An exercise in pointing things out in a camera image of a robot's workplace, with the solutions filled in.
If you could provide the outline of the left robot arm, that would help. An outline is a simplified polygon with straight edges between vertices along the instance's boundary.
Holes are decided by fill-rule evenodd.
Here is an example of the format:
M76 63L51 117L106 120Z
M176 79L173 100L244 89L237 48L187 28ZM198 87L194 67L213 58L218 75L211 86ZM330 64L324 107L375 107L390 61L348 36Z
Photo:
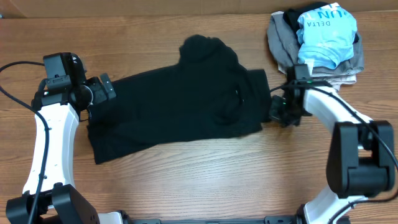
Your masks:
M75 188L73 147L80 113L115 98L107 74L87 79L74 53L46 55L44 78L31 104L36 139L32 167L21 197L10 199L6 216L11 223L130 223L122 210L98 213Z

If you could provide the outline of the black t-shirt with logo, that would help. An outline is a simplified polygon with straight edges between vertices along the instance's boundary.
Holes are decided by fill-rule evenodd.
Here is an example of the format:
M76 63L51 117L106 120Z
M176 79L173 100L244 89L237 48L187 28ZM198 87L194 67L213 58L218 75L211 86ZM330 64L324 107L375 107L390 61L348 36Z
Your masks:
M150 147L256 133L268 121L266 73L248 70L216 37L193 35L178 63L112 83L115 98L90 107L95 162Z

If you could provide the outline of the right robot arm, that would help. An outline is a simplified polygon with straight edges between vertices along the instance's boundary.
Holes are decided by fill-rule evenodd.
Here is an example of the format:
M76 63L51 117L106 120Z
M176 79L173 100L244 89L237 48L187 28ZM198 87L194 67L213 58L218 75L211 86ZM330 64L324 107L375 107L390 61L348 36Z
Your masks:
M327 186L301 205L295 215L267 216L265 223L349 223L346 213L361 203L379 203L381 192L394 187L397 159L394 130L347 104L326 81L310 76L308 65L287 70L284 94L273 96L271 120L298 126L303 116L316 116L331 132L326 164Z

